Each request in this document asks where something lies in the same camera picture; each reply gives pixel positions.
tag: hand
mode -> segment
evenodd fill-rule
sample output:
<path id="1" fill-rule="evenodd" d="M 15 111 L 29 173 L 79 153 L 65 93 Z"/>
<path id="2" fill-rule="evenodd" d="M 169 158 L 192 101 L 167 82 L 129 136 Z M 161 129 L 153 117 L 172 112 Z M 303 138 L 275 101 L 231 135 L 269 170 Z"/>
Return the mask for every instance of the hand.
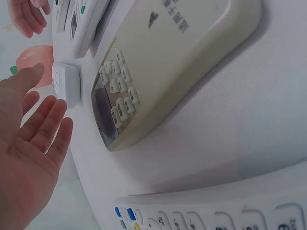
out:
<path id="1" fill-rule="evenodd" d="M 13 25 L 26 37 L 41 34 L 47 22 L 39 8 L 50 14 L 48 0 L 8 0 Z"/>
<path id="2" fill-rule="evenodd" d="M 0 81 L 0 230 L 24 229 L 47 205 L 71 140 L 66 103 L 54 96 L 20 128 L 39 100 L 37 92 L 26 93 L 43 73 L 37 64 Z"/>

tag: small white remote control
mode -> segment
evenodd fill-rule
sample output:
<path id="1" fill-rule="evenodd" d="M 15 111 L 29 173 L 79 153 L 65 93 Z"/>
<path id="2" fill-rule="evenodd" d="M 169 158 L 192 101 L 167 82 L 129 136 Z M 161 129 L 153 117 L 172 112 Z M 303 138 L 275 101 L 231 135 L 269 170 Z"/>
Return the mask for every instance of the small white remote control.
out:
<path id="1" fill-rule="evenodd" d="M 72 109 L 80 100 L 80 75 L 74 66 L 53 63 L 52 84 L 58 99 L 63 99 Z"/>
<path id="2" fill-rule="evenodd" d="M 56 5 L 56 22 L 57 32 L 63 32 L 65 28 L 66 19 L 68 16 L 68 8 L 71 0 L 55 0 Z"/>
<path id="3" fill-rule="evenodd" d="M 122 150 L 147 135 L 260 17 L 260 0 L 135 1 L 92 91 L 107 148 Z"/>
<path id="4" fill-rule="evenodd" d="M 85 56 L 94 38 L 96 27 L 110 0 L 75 0 L 72 17 L 67 22 L 71 56 Z"/>
<path id="5" fill-rule="evenodd" d="M 307 162 L 267 175 L 184 192 L 119 198 L 123 230 L 305 230 Z"/>

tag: remote control button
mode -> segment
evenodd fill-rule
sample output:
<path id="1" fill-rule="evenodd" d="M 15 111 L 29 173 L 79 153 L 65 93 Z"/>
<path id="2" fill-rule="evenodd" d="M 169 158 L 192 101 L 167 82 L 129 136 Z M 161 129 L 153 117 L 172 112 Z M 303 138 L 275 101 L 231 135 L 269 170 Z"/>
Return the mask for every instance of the remote control button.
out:
<path id="1" fill-rule="evenodd" d="M 125 59 L 124 59 L 124 55 L 123 55 L 123 52 L 119 49 L 116 49 L 116 58 L 117 58 L 117 61 L 119 62 L 119 64 L 125 64 Z"/>
<path id="2" fill-rule="evenodd" d="M 134 223 L 133 226 L 135 230 L 141 230 L 140 226 L 137 223 Z"/>
<path id="3" fill-rule="evenodd" d="M 112 61 L 106 61 L 104 67 L 107 75 L 110 75 L 112 73 Z"/>
<path id="4" fill-rule="evenodd" d="M 107 73 L 106 73 L 106 70 L 105 70 L 105 67 L 104 67 L 104 66 L 100 67 L 100 69 L 99 69 L 99 73 L 101 73 L 101 74 L 103 74 L 103 75 L 107 75 Z"/>
<path id="5" fill-rule="evenodd" d="M 130 99 L 131 99 L 131 101 L 132 101 L 133 104 L 137 104 L 137 103 L 140 102 L 138 93 L 136 92 L 136 90 L 135 90 L 135 88 L 134 88 L 133 86 L 131 86 L 131 87 L 128 89 L 128 93 L 129 93 Z"/>
<path id="6" fill-rule="evenodd" d="M 162 230 L 162 226 L 153 218 L 147 219 L 146 228 L 148 230 Z"/>
<path id="7" fill-rule="evenodd" d="M 196 212 L 189 212 L 187 217 L 188 226 L 190 226 L 191 230 L 206 230 L 205 224 Z"/>
<path id="8" fill-rule="evenodd" d="M 120 224 L 123 227 L 123 229 L 127 229 L 126 224 L 123 220 L 120 221 Z"/>
<path id="9" fill-rule="evenodd" d="M 173 212 L 173 222 L 177 230 L 188 230 L 187 223 L 181 212 Z"/>
<path id="10" fill-rule="evenodd" d="M 257 210 L 244 210 L 241 214 L 243 230 L 267 230 L 264 215 Z"/>
<path id="11" fill-rule="evenodd" d="M 116 128 L 122 127 L 123 122 L 122 122 L 121 119 L 120 119 L 120 116 L 119 116 L 119 114 L 118 114 L 118 111 L 117 111 L 116 106 L 113 106 L 113 107 L 112 107 L 112 109 L 111 109 L 111 115 L 112 115 L 112 118 L 113 118 L 113 122 L 114 122 L 114 124 L 115 124 L 115 127 L 116 127 Z M 123 212 L 122 214 L 123 214 L 124 219 L 127 219 L 127 220 L 128 220 L 127 214 L 126 214 L 125 212 Z"/>
<path id="12" fill-rule="evenodd" d="M 116 75 L 120 74 L 120 67 L 117 61 L 113 61 L 112 62 L 112 71 L 113 73 L 115 73 Z"/>
<path id="13" fill-rule="evenodd" d="M 100 70 L 99 70 L 100 79 L 101 79 L 103 85 L 106 86 L 110 83 L 110 78 L 107 74 L 104 74 L 103 71 L 101 71 L 101 69 L 104 69 L 104 68 L 101 67 Z"/>
<path id="14" fill-rule="evenodd" d="M 117 108 L 118 114 L 120 116 L 120 119 L 122 121 L 127 121 L 129 119 L 129 114 L 128 114 L 126 107 L 125 107 L 124 98 L 122 98 L 122 97 L 118 98 L 116 100 L 115 104 L 116 104 L 116 108 Z"/>
<path id="15" fill-rule="evenodd" d="M 118 208 L 118 207 L 115 208 L 115 212 L 116 212 L 116 215 L 117 215 L 118 217 L 121 217 L 121 214 L 120 214 L 120 211 L 119 211 L 119 208 Z"/>
<path id="16" fill-rule="evenodd" d="M 127 87 L 125 80 L 123 78 L 118 78 L 117 84 L 118 84 L 118 87 L 119 87 L 119 90 L 120 90 L 121 93 L 128 91 L 128 87 Z"/>
<path id="17" fill-rule="evenodd" d="M 120 90 L 119 90 L 119 86 L 117 84 L 117 81 L 116 79 L 112 79 L 111 82 L 110 82 L 110 93 L 119 93 Z"/>
<path id="18" fill-rule="evenodd" d="M 306 229 L 304 212 L 299 204 L 279 205 L 275 209 L 276 225 L 278 230 Z"/>
<path id="19" fill-rule="evenodd" d="M 158 222 L 162 225 L 163 230 L 172 230 L 171 224 L 165 212 L 158 212 Z"/>
<path id="20" fill-rule="evenodd" d="M 132 78 L 127 67 L 124 67 L 121 73 L 126 83 L 132 82 Z"/>
<path id="21" fill-rule="evenodd" d="M 135 210 L 134 215 L 135 215 L 135 218 L 137 219 L 137 221 L 140 222 L 140 224 L 143 225 L 143 215 L 142 215 L 141 211 L 138 210 L 138 209 Z"/>
<path id="22" fill-rule="evenodd" d="M 216 230 L 235 230 L 234 223 L 230 215 L 226 212 L 216 212 L 213 216 L 214 228 Z"/>
<path id="23" fill-rule="evenodd" d="M 125 104 L 125 107 L 126 107 L 126 110 L 129 114 L 132 114 L 135 112 L 135 107 L 131 101 L 131 99 L 129 97 L 125 97 L 124 99 L 124 104 Z"/>
<path id="24" fill-rule="evenodd" d="M 135 215 L 134 215 L 134 213 L 133 213 L 132 208 L 128 208 L 127 211 L 128 211 L 128 215 L 129 215 L 130 219 L 131 219 L 132 221 L 135 221 L 136 218 L 135 218 Z"/>

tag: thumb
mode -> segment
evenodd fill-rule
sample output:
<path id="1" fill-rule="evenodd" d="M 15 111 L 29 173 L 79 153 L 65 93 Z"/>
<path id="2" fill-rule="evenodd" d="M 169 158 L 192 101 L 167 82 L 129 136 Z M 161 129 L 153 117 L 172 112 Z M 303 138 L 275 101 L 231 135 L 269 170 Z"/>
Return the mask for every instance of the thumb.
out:
<path id="1" fill-rule="evenodd" d="M 48 0 L 30 0 L 30 2 L 36 7 L 41 8 L 46 5 Z"/>
<path id="2" fill-rule="evenodd" d="M 43 64 L 36 64 L 32 68 L 24 68 L 10 78 L 0 82 L 0 86 L 15 89 L 23 98 L 41 80 L 45 68 Z"/>

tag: peach object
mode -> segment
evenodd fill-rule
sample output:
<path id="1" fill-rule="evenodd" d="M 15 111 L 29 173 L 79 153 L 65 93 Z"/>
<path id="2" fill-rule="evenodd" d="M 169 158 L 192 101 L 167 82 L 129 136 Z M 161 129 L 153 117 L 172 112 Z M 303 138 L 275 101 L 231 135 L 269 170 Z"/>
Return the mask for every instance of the peach object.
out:
<path id="1" fill-rule="evenodd" d="M 32 67 L 37 63 L 42 63 L 44 65 L 45 73 L 35 88 L 40 88 L 52 84 L 52 46 L 40 45 L 28 48 L 22 52 L 16 60 L 18 70 L 26 67 Z"/>

